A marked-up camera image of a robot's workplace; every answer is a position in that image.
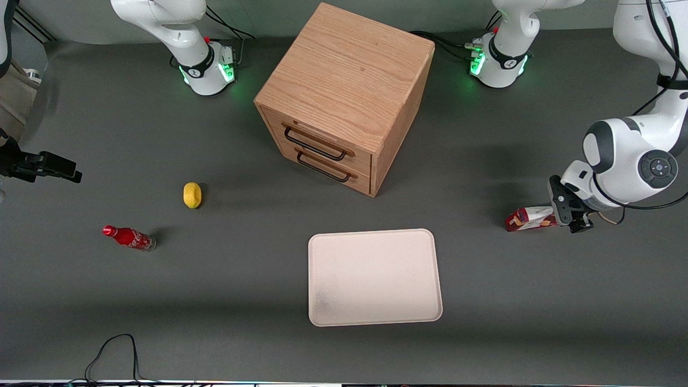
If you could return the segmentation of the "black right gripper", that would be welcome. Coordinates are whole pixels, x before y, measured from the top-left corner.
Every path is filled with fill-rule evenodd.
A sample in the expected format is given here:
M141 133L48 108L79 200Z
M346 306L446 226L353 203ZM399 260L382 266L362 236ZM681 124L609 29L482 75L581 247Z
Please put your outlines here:
M76 162L50 152L39 155L23 152L19 143L1 129L1 174L5 178L17 178L34 183L37 176L61 178L80 183L83 174L76 169Z

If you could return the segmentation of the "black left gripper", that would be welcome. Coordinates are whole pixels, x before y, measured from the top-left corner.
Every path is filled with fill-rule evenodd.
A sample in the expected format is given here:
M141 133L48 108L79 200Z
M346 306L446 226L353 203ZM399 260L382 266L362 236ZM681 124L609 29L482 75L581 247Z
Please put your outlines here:
M587 206L573 191L561 183L560 176L550 176L548 192L558 225L569 227L572 234L594 228L594 223L587 217Z

